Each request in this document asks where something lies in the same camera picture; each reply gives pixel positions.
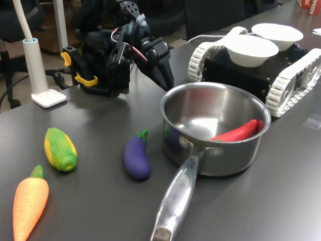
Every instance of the saucepan handle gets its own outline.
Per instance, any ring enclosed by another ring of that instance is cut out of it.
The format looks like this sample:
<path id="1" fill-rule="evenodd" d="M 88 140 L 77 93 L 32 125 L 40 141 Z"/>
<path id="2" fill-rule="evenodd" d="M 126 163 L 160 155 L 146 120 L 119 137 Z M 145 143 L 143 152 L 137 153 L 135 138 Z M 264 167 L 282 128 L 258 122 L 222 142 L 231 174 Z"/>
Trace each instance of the saucepan handle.
<path id="1" fill-rule="evenodd" d="M 150 241 L 173 240 L 190 204 L 204 152 L 191 151 L 179 168 L 160 204 Z"/>

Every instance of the yellow clamp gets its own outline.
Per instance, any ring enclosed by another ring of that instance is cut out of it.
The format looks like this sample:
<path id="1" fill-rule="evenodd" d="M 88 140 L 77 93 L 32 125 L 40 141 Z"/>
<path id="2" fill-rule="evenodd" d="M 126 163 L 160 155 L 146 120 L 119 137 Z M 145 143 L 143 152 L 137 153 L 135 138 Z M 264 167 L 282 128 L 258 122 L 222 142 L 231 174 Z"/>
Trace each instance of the yellow clamp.
<path id="1" fill-rule="evenodd" d="M 71 66 L 71 58 L 68 53 L 63 52 L 61 53 L 61 57 L 65 60 L 65 66 L 69 67 Z M 77 73 L 77 76 L 75 77 L 75 80 L 77 80 L 79 83 L 82 83 L 83 85 L 86 85 L 88 87 L 93 86 L 98 83 L 98 78 L 94 75 L 93 80 L 85 80 Z"/>
<path id="2" fill-rule="evenodd" d="M 75 77 L 75 80 L 77 80 L 79 83 L 82 83 L 83 85 L 86 85 L 87 87 L 93 86 L 98 83 L 98 78 L 94 75 L 93 80 L 85 80 L 77 73 L 77 76 Z"/>
<path id="3" fill-rule="evenodd" d="M 66 53 L 66 52 L 61 53 L 61 57 L 65 60 L 66 67 L 71 66 L 71 58 L 68 53 Z"/>

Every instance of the saucepan rim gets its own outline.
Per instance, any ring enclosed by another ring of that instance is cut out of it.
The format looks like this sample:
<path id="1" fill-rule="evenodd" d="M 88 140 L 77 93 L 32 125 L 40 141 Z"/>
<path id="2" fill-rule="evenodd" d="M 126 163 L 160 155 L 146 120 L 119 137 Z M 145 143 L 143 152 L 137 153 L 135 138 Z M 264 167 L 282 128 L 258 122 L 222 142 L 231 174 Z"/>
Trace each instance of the saucepan rim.
<path id="1" fill-rule="evenodd" d="M 188 134 L 187 132 L 182 131 L 181 129 L 179 129 L 178 127 L 176 127 L 166 116 L 165 114 L 165 103 L 168 100 L 169 96 L 175 94 L 176 92 L 179 92 L 182 88 L 192 88 L 194 86 L 209 86 L 209 87 L 216 87 L 216 88 L 229 88 L 229 89 L 233 89 L 236 90 L 238 92 L 241 92 L 245 95 L 248 95 L 249 97 L 251 97 L 255 102 L 257 102 L 258 104 L 260 104 L 260 106 L 262 106 L 263 110 L 264 110 L 264 114 L 266 115 L 266 123 L 264 125 L 264 128 L 257 133 L 256 135 L 247 138 L 245 140 L 241 140 L 241 141 L 237 141 L 237 142 L 215 142 L 215 141 L 211 141 L 208 139 L 202 139 L 202 138 L 197 138 L 194 137 L 190 134 Z M 186 84 L 182 84 L 182 85 L 178 85 L 176 87 L 174 87 L 173 89 L 169 90 L 162 98 L 161 102 L 160 102 L 160 110 L 162 112 L 162 115 L 164 117 L 164 119 L 173 127 L 175 128 L 177 131 L 179 131 L 180 133 L 183 133 L 184 135 L 191 137 L 193 139 L 196 139 L 198 141 L 205 141 L 205 142 L 211 142 L 211 143 L 224 143 L 224 144 L 235 144 L 235 143 L 242 143 L 242 142 L 248 142 L 250 140 L 253 140 L 259 136 L 261 136 L 262 134 L 264 134 L 266 132 L 266 130 L 269 128 L 270 124 L 271 124 L 271 114 L 270 111 L 268 110 L 268 108 L 266 107 L 266 105 L 259 99 L 257 98 L 255 95 L 240 89 L 238 87 L 232 86 L 232 85 L 228 85 L 228 84 L 220 84 L 220 83 L 214 83 L 214 82 L 194 82 L 194 83 L 186 83 Z"/>

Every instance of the office chair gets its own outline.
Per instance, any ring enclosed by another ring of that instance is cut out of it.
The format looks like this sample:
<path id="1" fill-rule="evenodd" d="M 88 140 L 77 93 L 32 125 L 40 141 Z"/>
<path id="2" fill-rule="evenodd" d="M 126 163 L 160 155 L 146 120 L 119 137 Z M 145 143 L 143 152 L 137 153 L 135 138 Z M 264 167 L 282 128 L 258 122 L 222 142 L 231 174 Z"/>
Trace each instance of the office chair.
<path id="1" fill-rule="evenodd" d="M 277 7 L 277 0 L 245 0 L 244 9 L 246 18 Z"/>
<path id="2" fill-rule="evenodd" d="M 184 24 L 183 0 L 133 0 L 146 16 L 150 32 L 168 36 Z"/>
<path id="3" fill-rule="evenodd" d="M 45 19 L 38 0 L 21 0 L 27 22 L 31 31 L 41 29 Z M 5 42 L 13 43 L 23 40 L 25 35 L 19 23 L 12 0 L 0 0 L 0 69 L 5 74 L 7 88 L 12 85 L 15 71 L 28 72 L 25 57 L 10 59 Z M 13 99 L 12 89 L 8 92 L 8 101 L 11 109 L 21 105 L 20 101 Z"/>
<path id="4" fill-rule="evenodd" d="M 187 40 L 245 20 L 243 0 L 184 0 Z"/>

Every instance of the orange carrot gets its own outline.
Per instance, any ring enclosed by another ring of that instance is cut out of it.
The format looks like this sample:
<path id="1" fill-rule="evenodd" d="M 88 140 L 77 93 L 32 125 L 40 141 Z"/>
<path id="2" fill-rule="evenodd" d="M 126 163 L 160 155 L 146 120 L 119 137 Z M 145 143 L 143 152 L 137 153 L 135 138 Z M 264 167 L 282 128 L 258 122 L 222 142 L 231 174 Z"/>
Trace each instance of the orange carrot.
<path id="1" fill-rule="evenodd" d="M 37 165 L 30 177 L 23 180 L 14 201 L 14 238 L 26 241 L 40 218 L 49 195 L 48 183 L 44 179 L 44 168 Z"/>

